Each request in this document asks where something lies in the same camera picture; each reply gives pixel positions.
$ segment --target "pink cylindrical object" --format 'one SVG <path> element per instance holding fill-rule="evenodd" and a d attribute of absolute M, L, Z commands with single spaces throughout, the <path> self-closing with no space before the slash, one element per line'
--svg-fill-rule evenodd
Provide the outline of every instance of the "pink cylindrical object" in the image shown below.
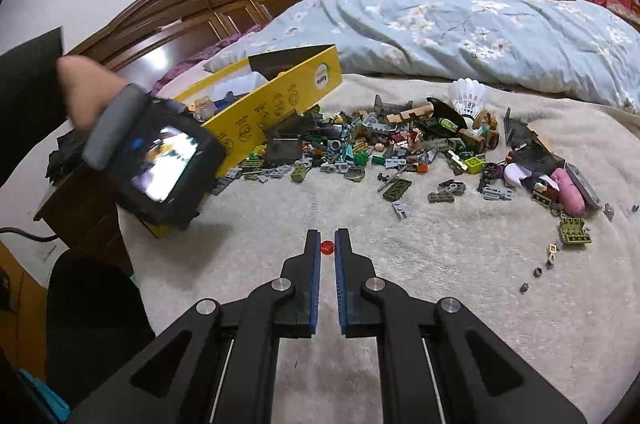
<path fill-rule="evenodd" d="M 560 188 L 560 201 L 564 205 L 564 211 L 570 216 L 581 216 L 584 214 L 584 199 L 572 182 L 571 177 L 562 168 L 551 173 L 551 178 Z"/>

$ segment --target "red round piece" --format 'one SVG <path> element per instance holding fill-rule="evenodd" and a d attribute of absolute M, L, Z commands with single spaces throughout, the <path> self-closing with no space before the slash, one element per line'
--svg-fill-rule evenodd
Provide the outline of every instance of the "red round piece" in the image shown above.
<path fill-rule="evenodd" d="M 332 242 L 331 240 L 325 240 L 324 242 L 322 242 L 322 244 L 320 244 L 320 252 L 322 254 L 333 254 L 334 248 L 334 242 Z"/>

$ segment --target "blue floral quilt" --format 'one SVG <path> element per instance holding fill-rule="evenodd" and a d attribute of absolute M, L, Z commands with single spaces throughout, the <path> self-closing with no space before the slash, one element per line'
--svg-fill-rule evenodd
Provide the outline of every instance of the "blue floral quilt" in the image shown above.
<path fill-rule="evenodd" d="M 640 34 L 587 1 L 304 0 L 205 67 L 329 44 L 345 73 L 473 78 L 640 110 Z"/>

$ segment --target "black cable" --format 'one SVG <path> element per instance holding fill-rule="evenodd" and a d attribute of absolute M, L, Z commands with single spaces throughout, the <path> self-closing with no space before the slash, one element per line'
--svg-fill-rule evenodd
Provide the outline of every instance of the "black cable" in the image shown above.
<path fill-rule="evenodd" d="M 24 236 L 25 238 L 29 238 L 34 242 L 53 242 L 59 238 L 58 235 L 52 234 L 51 236 L 36 236 L 35 234 L 31 234 L 30 232 L 26 232 L 25 230 L 18 229 L 17 227 L 0 227 L 0 234 L 4 232 L 14 232 L 15 234 L 19 234 L 20 236 Z"/>

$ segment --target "lego pile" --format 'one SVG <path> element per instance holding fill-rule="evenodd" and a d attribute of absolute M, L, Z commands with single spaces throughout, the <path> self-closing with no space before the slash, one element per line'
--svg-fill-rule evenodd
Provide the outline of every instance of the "lego pile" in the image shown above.
<path fill-rule="evenodd" d="M 435 97 L 415 106 L 412 101 L 388 104 L 376 96 L 372 112 L 326 115 L 318 105 L 304 114 L 291 112 L 265 130 L 266 144 L 220 178 L 213 194 L 242 177 L 266 182 L 290 173 L 291 180 L 302 182 L 318 168 L 360 182 L 367 170 L 373 170 L 381 182 L 378 193 L 404 220 L 407 212 L 401 197 L 412 185 L 411 173 L 427 173 L 440 156 L 454 176 L 478 175 L 478 192 L 484 200 L 508 201 L 515 188 L 523 188 L 533 201 L 560 218 L 560 244 L 590 244 L 581 217 L 587 209 L 600 208 L 598 195 L 576 166 L 552 153 L 527 123 L 511 118 L 510 109 L 504 117 L 504 133 L 511 150 L 501 162 L 486 162 L 484 154 L 498 146 L 500 133 L 498 121 L 483 107 L 483 95 L 484 86 L 477 81 L 459 80 L 450 87 L 452 106 Z M 464 182 L 449 179 L 428 193 L 428 201 L 454 202 L 465 188 Z M 611 220 L 609 204 L 604 212 Z M 547 249 L 548 269 L 554 266 L 557 250 L 554 244 Z M 541 274 L 542 268 L 536 268 L 534 276 Z M 528 287 L 524 284 L 521 292 Z"/>

